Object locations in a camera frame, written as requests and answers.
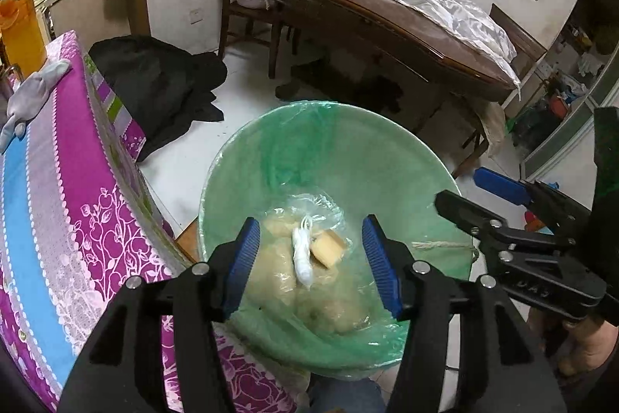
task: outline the gray glove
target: gray glove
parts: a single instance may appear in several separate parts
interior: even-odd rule
[[[9,98],[7,121],[0,132],[0,153],[4,154],[16,135],[22,139],[26,134],[26,122],[35,117],[50,97],[54,86],[70,69],[71,63],[63,58],[48,62],[40,71],[33,72]]]

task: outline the person's leg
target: person's leg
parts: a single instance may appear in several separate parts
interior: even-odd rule
[[[326,413],[341,408],[346,413],[384,413],[380,387],[369,378],[342,381],[319,377],[309,390],[311,413]]]

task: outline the blue stripe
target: blue stripe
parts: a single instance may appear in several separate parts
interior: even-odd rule
[[[61,386],[75,362],[71,345],[58,323],[56,307],[36,257],[26,186],[26,141],[15,138],[4,155],[4,225],[6,247],[20,303],[33,336]]]

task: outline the yellow sponge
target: yellow sponge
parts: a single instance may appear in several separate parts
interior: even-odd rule
[[[331,269],[346,252],[346,242],[335,231],[327,230],[316,237],[309,250],[326,268]]]

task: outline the human hand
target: human hand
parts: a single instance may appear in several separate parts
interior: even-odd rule
[[[572,324],[565,320],[561,322],[555,316],[535,308],[531,308],[527,323],[540,338],[544,332],[559,323],[570,334],[576,345],[569,355],[558,361],[559,371],[566,377],[593,371],[602,366],[615,348],[619,333],[617,327],[597,315],[590,315],[581,322]]]

